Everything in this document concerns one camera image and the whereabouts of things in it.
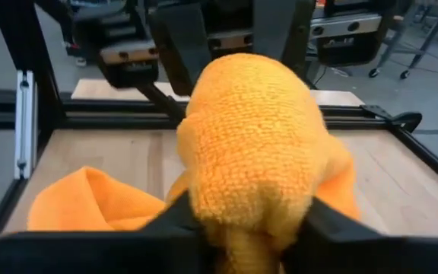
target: caster wheel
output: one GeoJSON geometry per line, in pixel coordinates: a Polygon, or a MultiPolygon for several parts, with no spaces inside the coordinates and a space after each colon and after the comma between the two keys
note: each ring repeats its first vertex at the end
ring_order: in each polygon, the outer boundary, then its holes
{"type": "Polygon", "coordinates": [[[370,78],[375,78],[376,76],[378,76],[378,74],[379,74],[379,69],[373,68],[370,71],[370,78]]]}
{"type": "Polygon", "coordinates": [[[408,76],[410,76],[410,71],[404,71],[400,74],[400,79],[405,80],[408,76]]]}
{"type": "Polygon", "coordinates": [[[85,58],[82,58],[82,57],[76,58],[75,65],[77,67],[83,68],[83,67],[87,66],[87,60],[85,58]]]}

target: screw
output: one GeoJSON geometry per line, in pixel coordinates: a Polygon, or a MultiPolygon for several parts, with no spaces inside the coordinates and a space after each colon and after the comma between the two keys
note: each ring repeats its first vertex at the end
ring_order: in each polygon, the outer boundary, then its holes
{"type": "Polygon", "coordinates": [[[324,33],[323,27],[314,27],[314,29],[312,30],[312,34],[315,36],[322,35],[323,33],[324,33]]]}
{"type": "Polygon", "coordinates": [[[355,31],[359,28],[359,22],[351,23],[348,27],[349,31],[355,31]]]}
{"type": "Polygon", "coordinates": [[[30,84],[28,84],[28,81],[27,80],[23,80],[21,83],[20,83],[20,88],[28,88],[30,86],[30,84]]]}
{"type": "Polygon", "coordinates": [[[129,54],[128,53],[119,53],[119,58],[121,58],[122,61],[128,61],[129,54]]]}
{"type": "Polygon", "coordinates": [[[303,68],[303,65],[301,65],[301,64],[295,64],[294,65],[294,71],[295,72],[298,72],[299,70],[301,70],[303,68]]]}
{"type": "Polygon", "coordinates": [[[299,33],[304,33],[305,30],[306,30],[306,27],[305,27],[305,26],[299,26],[299,27],[297,28],[297,31],[298,31],[299,33]]]}
{"type": "Polygon", "coordinates": [[[251,44],[251,43],[252,43],[252,35],[246,35],[246,36],[244,37],[244,43],[245,43],[246,45],[251,44]]]}
{"type": "Polygon", "coordinates": [[[211,39],[209,40],[209,46],[212,49],[219,49],[221,47],[221,41],[219,39],[211,39]]]}

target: black aluminum frame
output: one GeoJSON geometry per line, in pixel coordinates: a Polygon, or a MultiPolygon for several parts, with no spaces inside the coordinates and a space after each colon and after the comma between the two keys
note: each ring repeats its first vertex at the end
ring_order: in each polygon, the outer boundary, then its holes
{"type": "MultiPolygon", "coordinates": [[[[178,121],[167,118],[148,101],[72,100],[69,94],[60,94],[33,0],[0,0],[0,28],[16,69],[35,74],[40,98],[39,155],[55,129],[175,129],[178,125],[178,121]],[[140,116],[143,113],[156,115],[140,116]]],[[[14,96],[13,91],[0,91],[0,129],[14,128],[14,96]]],[[[329,130],[387,130],[438,173],[438,157],[411,134],[421,121],[419,113],[390,116],[377,106],[320,106],[320,109],[329,130]]],[[[0,234],[28,181],[14,180],[0,203],[0,234]]]]}

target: table leg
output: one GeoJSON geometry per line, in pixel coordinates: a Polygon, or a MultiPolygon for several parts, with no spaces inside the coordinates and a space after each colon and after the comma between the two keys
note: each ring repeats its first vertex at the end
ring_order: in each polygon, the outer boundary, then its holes
{"type": "Polygon", "coordinates": [[[434,26],[432,27],[432,29],[430,30],[427,38],[424,41],[424,44],[422,45],[422,47],[420,48],[421,51],[423,51],[424,53],[422,54],[417,54],[413,60],[411,61],[411,64],[408,66],[408,69],[413,69],[415,66],[418,65],[418,63],[422,60],[422,57],[424,57],[425,52],[428,50],[428,48],[430,47],[430,44],[432,43],[433,39],[437,36],[438,34],[438,20],[437,22],[434,24],[434,26]]]}
{"type": "Polygon", "coordinates": [[[401,22],[402,27],[400,29],[398,29],[395,32],[395,35],[393,36],[393,38],[390,39],[389,45],[386,48],[385,52],[381,55],[381,59],[379,60],[379,63],[378,63],[378,66],[376,67],[376,69],[380,69],[381,67],[383,67],[383,65],[385,65],[386,61],[388,61],[388,59],[394,53],[394,51],[398,45],[398,42],[405,34],[405,31],[407,29],[408,24],[410,24],[410,22],[413,20],[413,17],[417,13],[417,9],[418,9],[417,5],[412,5],[408,9],[407,13],[405,14],[405,16],[403,18],[403,21],[401,22]]]}

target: wooden tabletop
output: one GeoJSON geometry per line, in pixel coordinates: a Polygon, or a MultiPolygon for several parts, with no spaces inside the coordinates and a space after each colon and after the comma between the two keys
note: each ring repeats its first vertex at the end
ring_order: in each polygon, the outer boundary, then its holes
{"type": "MultiPolygon", "coordinates": [[[[167,83],[158,83],[177,100],[167,83]]],[[[357,106],[351,92],[313,91],[319,104],[357,106]]],[[[116,91],[104,80],[81,80],[74,99],[144,100],[136,90],[116,91]]],[[[438,236],[438,175],[385,131],[332,131],[351,151],[362,222],[387,234],[438,236]]],[[[5,231],[23,231],[37,193],[83,165],[164,198],[183,170],[173,130],[57,130],[53,133],[5,231]]]]}

